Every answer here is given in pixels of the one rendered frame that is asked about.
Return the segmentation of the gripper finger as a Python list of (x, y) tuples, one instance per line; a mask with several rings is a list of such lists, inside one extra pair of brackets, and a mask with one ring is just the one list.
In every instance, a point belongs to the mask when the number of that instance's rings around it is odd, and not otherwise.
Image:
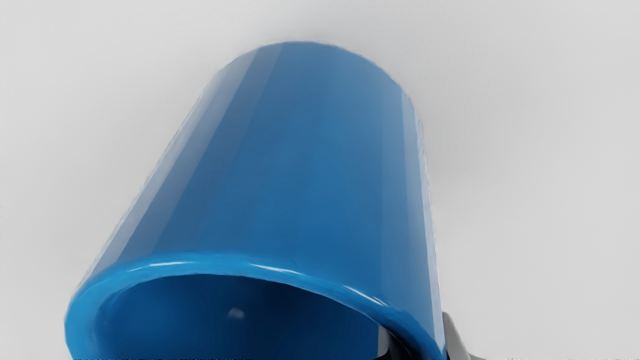
[[(442, 313), (446, 352), (444, 360), (482, 360), (471, 354), (458, 332), (454, 321), (447, 312)], [(378, 326), (377, 358), (375, 360), (425, 360), (409, 353), (404, 344), (384, 326)]]

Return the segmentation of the blue faceted mug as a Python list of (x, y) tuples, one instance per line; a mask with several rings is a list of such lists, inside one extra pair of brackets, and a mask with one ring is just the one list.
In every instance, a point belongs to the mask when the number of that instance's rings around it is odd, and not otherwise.
[(418, 114), (344, 48), (240, 55), (71, 297), (73, 360), (448, 360)]

